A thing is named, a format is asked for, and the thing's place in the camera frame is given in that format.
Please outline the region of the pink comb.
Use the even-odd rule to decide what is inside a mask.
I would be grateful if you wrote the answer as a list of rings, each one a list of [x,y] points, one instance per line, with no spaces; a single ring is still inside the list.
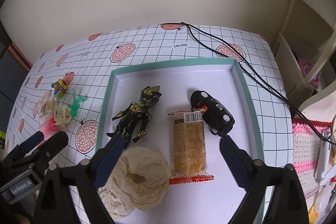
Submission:
[[[48,121],[41,125],[39,131],[43,133],[43,140],[47,140],[58,131],[66,131],[66,127],[59,119],[51,117]]]

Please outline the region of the cream hair claw clip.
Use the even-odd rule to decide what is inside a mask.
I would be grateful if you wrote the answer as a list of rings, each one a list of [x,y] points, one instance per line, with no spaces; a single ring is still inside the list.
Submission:
[[[54,108],[54,121],[57,126],[66,128],[70,120],[71,113],[68,106],[56,106]]]

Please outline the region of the cotton swab bag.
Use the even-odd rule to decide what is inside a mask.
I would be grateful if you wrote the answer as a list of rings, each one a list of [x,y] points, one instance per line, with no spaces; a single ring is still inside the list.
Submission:
[[[39,113],[40,125],[47,123],[51,119],[51,117],[54,115],[54,108],[57,106],[57,104],[58,101],[53,95],[43,99]]]

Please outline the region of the green plastic figure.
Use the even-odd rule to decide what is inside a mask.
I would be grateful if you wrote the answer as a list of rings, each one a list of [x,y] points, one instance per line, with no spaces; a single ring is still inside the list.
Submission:
[[[81,95],[76,95],[75,90],[72,90],[72,104],[69,105],[69,109],[70,109],[70,116],[72,118],[76,118],[79,108],[80,108],[80,104],[84,103],[88,98],[86,98],[85,96],[81,96]]]

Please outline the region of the colourful bead toy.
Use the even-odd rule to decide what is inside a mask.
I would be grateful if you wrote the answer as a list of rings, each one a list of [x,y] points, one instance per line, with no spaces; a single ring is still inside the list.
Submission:
[[[54,96],[60,100],[66,93],[68,84],[63,79],[59,79],[55,83],[52,83],[51,87],[54,90]]]

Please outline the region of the black toy car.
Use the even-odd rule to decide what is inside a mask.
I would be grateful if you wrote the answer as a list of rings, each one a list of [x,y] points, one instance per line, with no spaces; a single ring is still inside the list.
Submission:
[[[190,104],[193,110],[202,113],[203,120],[209,125],[213,135],[227,135],[234,127],[232,114],[206,91],[196,90],[191,94]]]

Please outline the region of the orange snack packet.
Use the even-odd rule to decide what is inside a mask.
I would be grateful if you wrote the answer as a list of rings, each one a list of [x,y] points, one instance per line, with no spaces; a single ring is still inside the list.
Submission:
[[[171,185],[212,181],[206,171],[205,129],[201,111],[176,111],[173,117],[174,170]]]

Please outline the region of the cream lace scrunchie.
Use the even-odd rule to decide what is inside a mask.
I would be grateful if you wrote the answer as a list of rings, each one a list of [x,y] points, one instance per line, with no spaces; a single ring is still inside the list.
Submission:
[[[169,190],[170,176],[161,153],[131,147],[123,151],[98,193],[111,218],[125,218],[135,209],[146,211],[160,204]]]

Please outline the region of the black gold action figure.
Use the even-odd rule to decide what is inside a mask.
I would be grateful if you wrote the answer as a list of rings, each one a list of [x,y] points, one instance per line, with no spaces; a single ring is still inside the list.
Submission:
[[[115,134],[122,135],[125,149],[130,141],[137,143],[147,134],[146,126],[153,118],[149,109],[159,101],[161,96],[159,85],[143,88],[138,102],[132,101],[125,110],[112,117],[112,121],[117,119],[120,121],[115,131],[106,133],[106,135],[110,138]]]

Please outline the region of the white tray with green rim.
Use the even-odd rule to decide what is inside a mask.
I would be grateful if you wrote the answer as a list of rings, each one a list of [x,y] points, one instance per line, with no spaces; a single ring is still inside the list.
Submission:
[[[113,117],[140,97],[147,86],[158,86],[161,98],[150,109],[146,136],[130,146],[159,152],[174,169],[175,127],[198,126],[206,150],[211,181],[172,185],[161,203],[149,210],[135,209],[120,223],[228,223],[245,196],[223,159],[220,139],[211,133],[199,113],[191,110],[194,91],[212,96],[234,118],[229,135],[250,157],[262,159],[260,127],[243,73],[234,59],[193,58],[132,65],[112,71],[102,103],[97,148],[108,143],[116,128]]]

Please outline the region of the pink white crochet cloth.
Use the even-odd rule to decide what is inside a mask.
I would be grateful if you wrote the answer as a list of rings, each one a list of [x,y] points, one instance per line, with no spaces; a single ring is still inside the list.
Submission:
[[[298,174],[307,206],[314,203],[321,179],[315,178],[322,140],[301,118],[292,120],[293,165]]]

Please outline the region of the cream shelf unit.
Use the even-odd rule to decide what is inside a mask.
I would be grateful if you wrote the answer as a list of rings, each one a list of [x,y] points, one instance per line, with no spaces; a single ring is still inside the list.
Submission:
[[[300,105],[335,80],[334,52],[335,0],[290,0],[275,50],[290,102]]]

